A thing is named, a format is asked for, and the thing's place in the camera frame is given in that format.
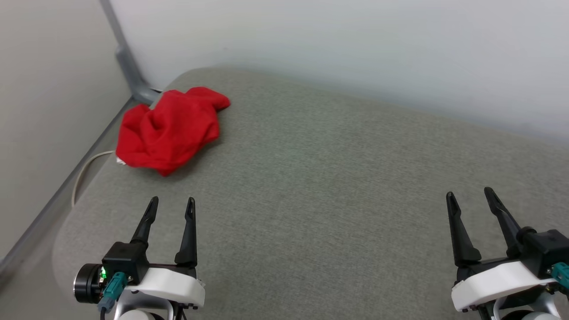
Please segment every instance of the gray fabric surface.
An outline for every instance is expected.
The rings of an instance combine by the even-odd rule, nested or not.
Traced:
[[[196,319],[476,319],[450,298],[450,190],[483,258],[506,249],[484,186],[520,225],[569,234],[561,147],[232,69],[194,70],[168,89],[195,86],[232,101],[220,139],[167,178],[107,161],[55,243],[69,297],[79,267],[128,241],[154,195],[157,263],[173,262],[196,199]]]

